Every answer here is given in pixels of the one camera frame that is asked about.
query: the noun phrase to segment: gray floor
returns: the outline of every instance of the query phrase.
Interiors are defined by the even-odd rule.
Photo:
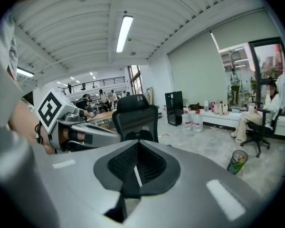
[[[166,119],[158,121],[159,142],[175,148],[201,154],[221,167],[226,168],[232,153],[243,150],[248,161],[237,176],[256,190],[264,200],[271,198],[285,179],[285,141],[268,139],[270,149],[261,146],[261,155],[256,157],[257,145],[248,143],[241,147],[230,137],[231,131],[203,126],[200,133],[187,131],[183,126],[172,126]]]

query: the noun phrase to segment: beige pants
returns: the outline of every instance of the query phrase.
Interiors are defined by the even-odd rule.
[[[247,139],[246,130],[247,130],[247,123],[253,122],[257,125],[262,125],[262,117],[259,114],[252,114],[249,112],[243,112],[238,120],[238,125],[236,127],[237,142],[244,142]]]

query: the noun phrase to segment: green can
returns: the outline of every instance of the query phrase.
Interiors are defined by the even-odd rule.
[[[247,160],[248,155],[244,151],[236,150],[232,154],[227,170],[232,174],[237,174]]]

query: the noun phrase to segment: black mesh office chair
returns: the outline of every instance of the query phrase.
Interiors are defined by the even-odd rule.
[[[117,102],[112,119],[122,141],[143,139],[158,143],[158,109],[144,95],[129,95]]]
[[[282,109],[279,110],[277,117],[271,121],[271,128],[269,127],[265,127],[265,123],[266,123],[266,114],[269,113],[268,110],[265,109],[257,109],[258,111],[263,113],[263,118],[262,118],[262,125],[257,125],[253,122],[248,122],[247,125],[249,128],[252,129],[252,131],[247,131],[247,135],[251,136],[250,139],[246,140],[245,142],[241,143],[241,146],[244,146],[245,143],[249,143],[249,142],[256,142],[257,143],[257,149],[258,149],[258,153],[257,153],[257,158],[260,156],[261,153],[261,147],[260,147],[260,142],[263,142],[265,144],[267,144],[267,149],[270,149],[270,143],[268,141],[266,141],[264,139],[264,137],[269,137],[271,135],[273,135],[276,131],[276,122],[279,118],[279,115],[282,112]]]

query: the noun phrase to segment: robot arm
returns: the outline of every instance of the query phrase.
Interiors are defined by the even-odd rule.
[[[59,151],[67,151],[68,144],[79,144],[86,148],[98,148],[120,142],[120,135],[85,123],[84,110],[73,105],[62,93],[51,89],[36,109],[37,117],[46,129],[51,146]],[[59,142],[59,134],[64,128],[85,133],[85,140],[69,140],[66,144]]]

